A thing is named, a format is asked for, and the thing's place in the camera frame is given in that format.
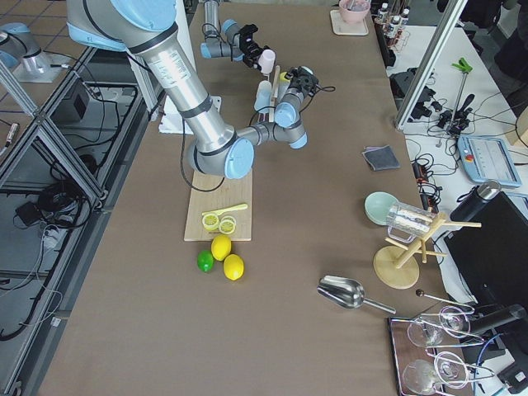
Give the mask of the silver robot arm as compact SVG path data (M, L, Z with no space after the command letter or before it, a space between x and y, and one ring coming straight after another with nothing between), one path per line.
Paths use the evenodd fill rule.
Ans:
M204 1L205 23L202 25L204 41L200 44L205 59L230 58L243 62L251 69L269 75L275 66L276 54L267 45L260 46L253 35L258 32L255 24L240 26L235 20L219 23L221 1Z
M240 179L252 168L256 146L268 140L286 142L293 149L306 144L300 107L318 86L309 68L287 73L290 84L272 122L236 130L214 108L177 40L174 1L69 1L67 16L69 35L79 44L128 51L146 62L195 136L187 157L196 171Z

